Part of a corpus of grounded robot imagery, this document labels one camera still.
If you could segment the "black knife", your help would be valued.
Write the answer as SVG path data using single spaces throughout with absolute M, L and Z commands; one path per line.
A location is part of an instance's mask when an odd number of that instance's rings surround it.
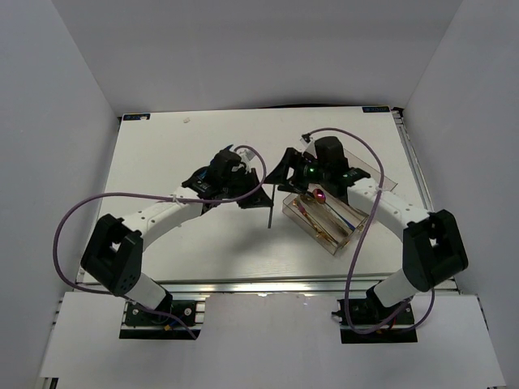
M 345 210 L 357 219 L 366 219 L 369 216 L 369 212 L 362 211 L 350 205 L 345 205 Z

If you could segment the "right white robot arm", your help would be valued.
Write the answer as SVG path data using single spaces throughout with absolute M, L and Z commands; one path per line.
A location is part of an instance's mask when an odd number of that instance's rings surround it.
M 350 166 L 340 140 L 334 136 L 317 139 L 313 146 L 313 153 L 287 148 L 266 182 L 297 194 L 306 193 L 311 185 L 320 186 L 335 199 L 379 221 L 399 238 L 401 268 L 366 293 L 366 312 L 372 322 L 387 322 L 403 301 L 430 291 L 468 267 L 451 212 L 430 212 L 383 190 L 368 172 Z

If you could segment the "gold fork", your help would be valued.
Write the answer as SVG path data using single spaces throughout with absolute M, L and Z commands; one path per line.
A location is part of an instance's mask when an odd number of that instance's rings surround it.
M 309 224 L 312 226 L 312 228 L 315 230 L 316 236 L 323 238 L 325 241 L 330 242 L 331 237 L 328 233 L 326 233 L 307 213 L 306 208 L 301 204 L 297 203 L 296 207 L 298 211 L 304 216 L 304 218 L 309 222 Z

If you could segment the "iridescent purple spoon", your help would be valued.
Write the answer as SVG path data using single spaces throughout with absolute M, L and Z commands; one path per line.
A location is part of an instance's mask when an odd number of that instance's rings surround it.
M 355 232 L 358 229 L 358 223 L 352 215 L 350 215 L 343 207 L 334 206 L 327 199 L 327 195 L 320 188 L 316 188 L 311 192 L 315 202 L 319 204 L 326 212 L 343 223 L 349 230 Z

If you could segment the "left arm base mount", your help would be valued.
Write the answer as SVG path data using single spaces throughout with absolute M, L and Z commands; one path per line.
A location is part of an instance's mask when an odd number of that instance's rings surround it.
M 204 322 L 202 297 L 173 295 L 162 314 L 151 313 L 135 301 L 127 300 L 119 331 L 121 340 L 196 340 Z

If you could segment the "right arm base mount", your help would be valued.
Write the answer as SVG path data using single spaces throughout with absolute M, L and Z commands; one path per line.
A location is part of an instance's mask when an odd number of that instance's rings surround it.
M 388 310 L 377 311 L 366 298 L 350 298 L 349 312 L 352 324 L 359 330 L 381 323 L 397 306 Z M 339 324 L 341 342 L 343 344 L 411 344 L 418 342 L 415 329 L 407 330 L 414 325 L 414 312 L 408 304 L 406 308 L 380 329 L 366 335 L 352 331 L 345 315 L 345 300 L 337 301 L 337 309 L 331 313 Z

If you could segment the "blue chopstick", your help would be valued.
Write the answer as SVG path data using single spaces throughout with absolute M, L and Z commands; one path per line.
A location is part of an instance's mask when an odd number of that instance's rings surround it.
M 271 206 L 269 208 L 269 214 L 268 214 L 268 229 L 272 227 L 272 216 L 273 216 L 273 210 L 275 205 L 275 194 L 276 194 L 276 186 L 272 185 L 271 190 Z

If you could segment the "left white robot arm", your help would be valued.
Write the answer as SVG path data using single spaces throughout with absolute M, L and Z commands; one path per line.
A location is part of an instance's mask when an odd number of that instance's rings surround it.
M 170 196 L 155 196 L 153 205 L 133 214 L 102 216 L 80 266 L 109 294 L 133 301 L 153 323 L 163 323 L 170 317 L 172 296 L 143 273 L 144 251 L 171 230 L 224 203 L 241 209 L 271 207 L 263 189 L 265 176 L 251 165 L 258 155 L 249 146 L 226 147 Z

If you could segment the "black spoon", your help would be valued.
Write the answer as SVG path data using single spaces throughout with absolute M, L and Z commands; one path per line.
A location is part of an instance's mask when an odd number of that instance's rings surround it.
M 326 212 L 319 204 L 315 202 L 310 192 L 303 194 L 300 196 L 300 199 L 307 204 L 310 204 L 320 210 L 322 214 L 326 214 L 326 217 L 330 220 L 333 220 L 335 224 L 337 224 L 341 229 L 348 229 L 343 223 L 341 223 L 339 220 L 337 220 L 335 217 L 330 215 L 328 212 Z

